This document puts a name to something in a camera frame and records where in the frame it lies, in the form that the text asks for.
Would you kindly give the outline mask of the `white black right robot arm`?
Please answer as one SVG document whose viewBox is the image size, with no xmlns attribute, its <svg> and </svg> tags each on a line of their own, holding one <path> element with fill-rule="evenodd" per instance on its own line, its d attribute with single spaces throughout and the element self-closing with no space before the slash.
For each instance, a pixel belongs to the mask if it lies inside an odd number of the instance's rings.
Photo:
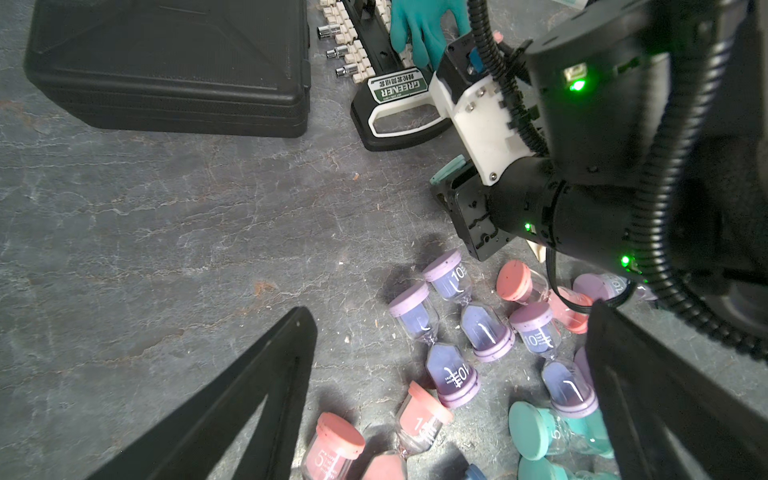
<svg viewBox="0 0 768 480">
<path fill-rule="evenodd" d="M 469 157 L 431 190 L 469 253 L 513 238 L 650 289 L 704 336 L 767 359 L 767 5 L 591 1 L 512 48 L 488 6 L 432 82 L 469 111 Z"/>
</svg>

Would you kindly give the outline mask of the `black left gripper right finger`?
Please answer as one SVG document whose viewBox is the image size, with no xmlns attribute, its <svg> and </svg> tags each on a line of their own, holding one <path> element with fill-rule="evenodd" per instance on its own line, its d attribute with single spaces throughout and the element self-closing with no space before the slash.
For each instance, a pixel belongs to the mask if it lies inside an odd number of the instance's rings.
<svg viewBox="0 0 768 480">
<path fill-rule="evenodd" d="M 585 349 L 622 478 L 690 478 L 673 439 L 712 479 L 766 478 L 766 419 L 617 309 L 592 307 Z"/>
</svg>

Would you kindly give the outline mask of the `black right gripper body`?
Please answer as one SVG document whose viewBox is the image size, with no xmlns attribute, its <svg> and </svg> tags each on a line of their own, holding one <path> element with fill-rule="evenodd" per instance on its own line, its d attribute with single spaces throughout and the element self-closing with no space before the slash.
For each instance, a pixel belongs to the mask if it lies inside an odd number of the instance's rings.
<svg viewBox="0 0 768 480">
<path fill-rule="evenodd" d="M 553 249 L 555 242 L 543 220 L 524 218 L 510 232 L 492 221 L 490 195 L 501 191 L 496 184 L 507 167 L 533 152 L 518 131 L 509 127 L 512 119 L 503 103 L 501 86 L 482 64 L 472 35 L 447 46 L 429 93 L 467 151 L 467 164 L 430 189 L 448 212 L 469 254 L 484 261 L 520 235 L 544 261 L 544 250 Z"/>
</svg>

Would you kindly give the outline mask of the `teal hourglass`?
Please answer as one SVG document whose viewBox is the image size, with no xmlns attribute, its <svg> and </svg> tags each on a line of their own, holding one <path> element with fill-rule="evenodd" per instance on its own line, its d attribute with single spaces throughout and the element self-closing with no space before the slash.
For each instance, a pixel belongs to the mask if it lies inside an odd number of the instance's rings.
<svg viewBox="0 0 768 480">
<path fill-rule="evenodd" d="M 430 185 L 437 186 L 457 170 L 461 170 L 467 164 L 463 155 L 457 155 L 446 165 L 440 168 L 431 178 Z"/>
</svg>

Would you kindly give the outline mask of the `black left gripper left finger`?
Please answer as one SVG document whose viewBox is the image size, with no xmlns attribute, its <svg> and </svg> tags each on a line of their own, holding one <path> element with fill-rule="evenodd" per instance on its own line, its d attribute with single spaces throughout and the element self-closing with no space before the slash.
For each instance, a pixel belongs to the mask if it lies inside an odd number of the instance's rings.
<svg viewBox="0 0 768 480">
<path fill-rule="evenodd" d="M 290 476 L 318 329 L 295 307 L 224 372 L 92 473 L 94 479 L 205 479 L 253 415 L 237 479 Z"/>
</svg>

